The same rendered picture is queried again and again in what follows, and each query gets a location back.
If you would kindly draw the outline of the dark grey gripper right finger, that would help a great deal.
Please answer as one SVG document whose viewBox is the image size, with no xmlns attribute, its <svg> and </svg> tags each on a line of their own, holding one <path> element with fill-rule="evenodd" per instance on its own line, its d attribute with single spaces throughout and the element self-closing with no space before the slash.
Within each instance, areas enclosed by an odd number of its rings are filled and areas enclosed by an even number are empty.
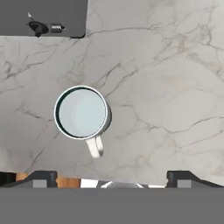
<svg viewBox="0 0 224 224">
<path fill-rule="evenodd" d="M 168 171 L 166 178 L 167 188 L 224 188 L 224 185 L 217 185 L 215 183 L 200 179 L 190 171 Z"/>
</svg>

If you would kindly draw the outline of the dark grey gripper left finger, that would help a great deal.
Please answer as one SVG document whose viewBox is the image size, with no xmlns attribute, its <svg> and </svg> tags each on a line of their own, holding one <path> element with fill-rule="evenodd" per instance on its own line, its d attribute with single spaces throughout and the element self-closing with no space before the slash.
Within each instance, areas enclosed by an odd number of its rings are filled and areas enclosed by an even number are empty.
<svg viewBox="0 0 224 224">
<path fill-rule="evenodd" d="M 25 179 L 3 185 L 3 188 L 57 188 L 57 177 L 56 171 L 34 171 Z"/>
</svg>

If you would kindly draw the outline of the white mug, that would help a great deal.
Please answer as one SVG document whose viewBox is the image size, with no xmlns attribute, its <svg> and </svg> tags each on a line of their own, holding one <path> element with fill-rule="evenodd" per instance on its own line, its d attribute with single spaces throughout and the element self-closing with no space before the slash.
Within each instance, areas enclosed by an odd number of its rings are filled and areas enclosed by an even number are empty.
<svg viewBox="0 0 224 224">
<path fill-rule="evenodd" d="M 103 155 L 102 134 L 112 122 L 112 111 L 100 92 L 89 86 L 70 87 L 57 99 L 53 118 L 66 137 L 84 140 L 93 158 Z"/>
</svg>

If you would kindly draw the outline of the black sink tap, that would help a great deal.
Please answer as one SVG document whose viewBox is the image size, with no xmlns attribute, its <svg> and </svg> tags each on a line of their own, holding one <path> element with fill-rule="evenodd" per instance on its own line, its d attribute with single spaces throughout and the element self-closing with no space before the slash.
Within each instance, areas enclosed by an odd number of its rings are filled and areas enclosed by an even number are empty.
<svg viewBox="0 0 224 224">
<path fill-rule="evenodd" d="M 26 25 L 33 30 L 34 36 L 37 38 L 49 33 L 62 33 L 66 29 L 66 27 L 60 23 L 44 24 L 39 22 L 32 17 L 30 12 L 27 12 L 27 17 L 29 18 L 29 22 Z"/>
</svg>

